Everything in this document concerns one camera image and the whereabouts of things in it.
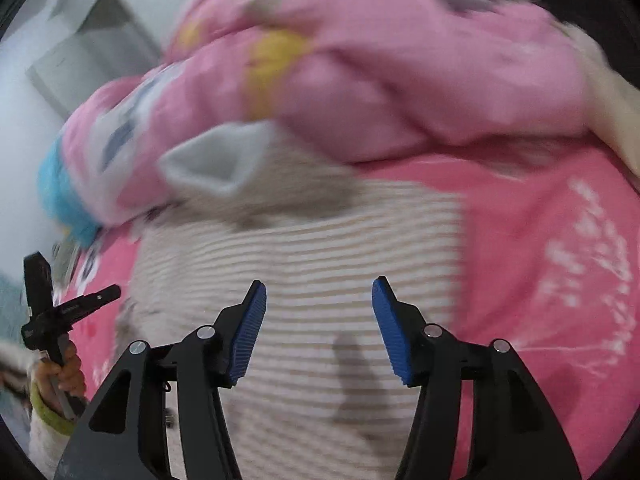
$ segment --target beige striped fabric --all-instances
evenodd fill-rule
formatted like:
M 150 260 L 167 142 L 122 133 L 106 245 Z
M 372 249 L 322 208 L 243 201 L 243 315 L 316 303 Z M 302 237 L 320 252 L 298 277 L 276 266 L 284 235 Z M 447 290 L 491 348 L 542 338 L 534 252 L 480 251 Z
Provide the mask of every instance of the beige striped fabric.
M 176 208 L 143 235 L 120 348 L 134 336 L 180 341 L 260 279 L 268 307 L 248 373 L 222 392 L 243 477 L 388 480 L 418 391 L 392 373 L 371 284 L 386 275 L 399 299 L 449 324 L 461 246 L 459 200 L 410 183 L 366 181 L 338 216 L 268 227 Z M 184 478 L 179 432 L 168 438 L 172 473 Z

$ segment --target ribbed blue pad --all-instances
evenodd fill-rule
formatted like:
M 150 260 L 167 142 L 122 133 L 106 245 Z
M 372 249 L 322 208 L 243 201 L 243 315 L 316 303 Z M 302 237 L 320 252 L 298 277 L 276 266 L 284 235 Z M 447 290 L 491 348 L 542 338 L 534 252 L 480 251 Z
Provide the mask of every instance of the ribbed blue pad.
M 233 348 L 231 349 L 229 377 L 233 384 L 236 384 L 236 381 L 240 377 L 244 377 L 246 373 L 246 369 L 249 366 L 249 359 L 251 359 L 251 354 L 254 351 L 255 340 L 258 338 L 258 332 L 260 332 L 266 310 L 267 289 L 261 283 L 244 313 L 242 323 L 236 333 Z
M 409 384 L 413 375 L 409 342 L 404 336 L 402 328 L 398 325 L 392 300 L 387 297 L 380 280 L 373 282 L 371 300 L 391 367 L 394 373 L 402 379 L 402 384 Z

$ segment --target person's hand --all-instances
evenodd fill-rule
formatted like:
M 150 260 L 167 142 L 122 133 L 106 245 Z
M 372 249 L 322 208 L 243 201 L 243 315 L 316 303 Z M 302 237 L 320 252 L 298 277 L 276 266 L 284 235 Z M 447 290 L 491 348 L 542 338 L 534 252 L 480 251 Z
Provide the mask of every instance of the person's hand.
M 38 363 L 35 369 L 34 380 L 40 391 L 40 398 L 54 412 L 62 415 L 62 406 L 58 396 L 51 385 L 51 378 L 58 378 L 58 387 L 63 392 L 81 398 L 86 391 L 84 384 L 84 374 L 80 369 L 82 361 L 78 357 L 76 345 L 69 342 L 69 346 L 65 351 L 65 366 L 61 368 L 57 364 L 48 359 L 44 359 Z

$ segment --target pink sheet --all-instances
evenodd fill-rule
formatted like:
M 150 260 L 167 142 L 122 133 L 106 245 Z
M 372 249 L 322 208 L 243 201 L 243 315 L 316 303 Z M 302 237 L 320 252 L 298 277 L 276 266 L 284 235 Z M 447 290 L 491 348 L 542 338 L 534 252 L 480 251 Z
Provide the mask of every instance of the pink sheet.
M 640 400 L 640 200 L 608 150 L 592 140 L 500 138 L 360 169 L 366 178 L 464 197 L 466 290 L 452 328 L 465 340 L 513 343 L 590 475 Z M 86 291 L 116 282 L 126 296 L 140 225 L 105 236 Z M 117 309 L 102 309 L 72 333 L 90 395 L 110 366 Z M 463 465 L 457 460 L 459 476 Z

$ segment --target green cuff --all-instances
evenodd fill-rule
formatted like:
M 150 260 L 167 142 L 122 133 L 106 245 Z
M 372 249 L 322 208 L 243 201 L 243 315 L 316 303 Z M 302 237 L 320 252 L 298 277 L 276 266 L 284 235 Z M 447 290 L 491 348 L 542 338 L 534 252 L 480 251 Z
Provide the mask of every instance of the green cuff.
M 50 426 L 60 434 L 71 436 L 76 425 L 58 415 L 44 403 L 36 383 L 31 383 L 31 406 L 47 426 Z

